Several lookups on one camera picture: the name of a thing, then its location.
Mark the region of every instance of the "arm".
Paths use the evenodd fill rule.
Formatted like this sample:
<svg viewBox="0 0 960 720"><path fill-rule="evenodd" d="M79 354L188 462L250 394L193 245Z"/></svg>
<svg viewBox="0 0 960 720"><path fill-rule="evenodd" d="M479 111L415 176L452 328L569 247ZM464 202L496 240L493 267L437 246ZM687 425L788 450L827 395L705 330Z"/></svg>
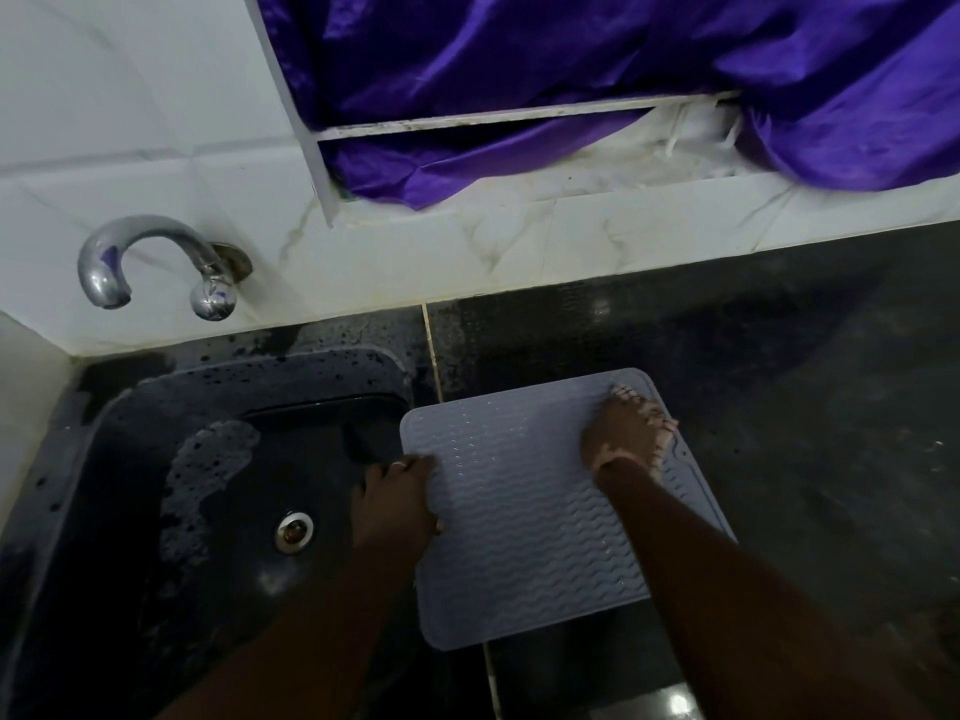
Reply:
<svg viewBox="0 0 960 720"><path fill-rule="evenodd" d="M353 715L390 603L409 583L437 518L426 508L432 458L366 472L354 491L353 552L325 595L314 583L257 639L231 655L157 720L262 720Z"/></svg>
<svg viewBox="0 0 960 720"><path fill-rule="evenodd" d="M623 523L704 716L928 717L819 605L660 487L653 452L623 456L657 443L650 427L671 429L648 417L636 406L605 408L583 456Z"/></svg>

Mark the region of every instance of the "sink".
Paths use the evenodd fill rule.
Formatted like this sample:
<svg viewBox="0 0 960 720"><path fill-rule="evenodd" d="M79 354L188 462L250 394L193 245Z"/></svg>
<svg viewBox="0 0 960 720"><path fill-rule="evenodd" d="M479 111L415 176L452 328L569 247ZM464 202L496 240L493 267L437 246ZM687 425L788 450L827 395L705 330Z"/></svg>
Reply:
<svg viewBox="0 0 960 720"><path fill-rule="evenodd" d="M81 444L54 459L54 472L70 473L63 499L40 517L37 495L57 475L42 476L38 459L7 526L4 620L22 614L0 627L8 717L153 717L256 636L308 573L341 568L350 491L366 465L402 454L400 421L423 385L409 359L376 346L243 355L187 368L170 368L169 354L162 368L154 354L126 357L81 378L138 378L151 370L144 358L161 372L95 411L92 389L75 425ZM42 541L28 555L19 539L30 515L56 523L45 570ZM33 592L18 605L24 579ZM361 716L403 704L426 717L492 716L482 650L427 646L413 585L392 607Z"/></svg>

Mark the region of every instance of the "person's right arm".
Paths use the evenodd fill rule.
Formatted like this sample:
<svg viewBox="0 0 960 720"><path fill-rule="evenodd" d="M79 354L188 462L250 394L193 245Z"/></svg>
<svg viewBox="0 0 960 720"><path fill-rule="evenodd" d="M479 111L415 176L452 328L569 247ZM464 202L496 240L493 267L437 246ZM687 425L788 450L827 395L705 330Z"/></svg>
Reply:
<svg viewBox="0 0 960 720"><path fill-rule="evenodd" d="M601 424L595 446L633 441L617 423L623 414L614 411L613 434ZM589 465L590 452L591 440L584 439ZM707 720L929 717L819 605L674 498L637 461L612 459L594 472Z"/></svg>

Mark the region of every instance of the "wall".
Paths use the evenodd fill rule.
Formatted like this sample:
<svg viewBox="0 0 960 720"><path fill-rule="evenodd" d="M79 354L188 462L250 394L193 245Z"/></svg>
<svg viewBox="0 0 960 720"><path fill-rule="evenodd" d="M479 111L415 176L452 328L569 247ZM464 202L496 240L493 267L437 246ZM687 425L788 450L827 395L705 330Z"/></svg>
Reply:
<svg viewBox="0 0 960 720"><path fill-rule="evenodd" d="M960 177L820 192L696 121L666 157L655 118L422 213L338 203L272 65L245 0L0 0L0 310L71 354L111 353L960 217ZM190 311L196 273L167 241L127 254L126 308L84 299L81 243L142 213L248 252L231 318Z"/></svg>
<svg viewBox="0 0 960 720"><path fill-rule="evenodd" d="M0 313L0 527L20 491L57 397L71 374L70 359L52 343Z"/></svg>

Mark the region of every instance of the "drying mat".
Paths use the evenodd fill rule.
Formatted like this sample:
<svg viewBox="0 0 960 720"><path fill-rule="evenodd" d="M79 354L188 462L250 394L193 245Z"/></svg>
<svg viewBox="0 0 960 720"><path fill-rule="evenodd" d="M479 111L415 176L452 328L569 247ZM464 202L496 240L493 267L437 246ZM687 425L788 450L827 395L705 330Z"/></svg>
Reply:
<svg viewBox="0 0 960 720"><path fill-rule="evenodd" d="M438 460L429 502L446 531L416 567L431 645L457 649L650 596L617 514L580 461L580 435L616 385L664 403L649 376L624 368L403 416L404 451ZM679 434L661 476L733 535Z"/></svg>

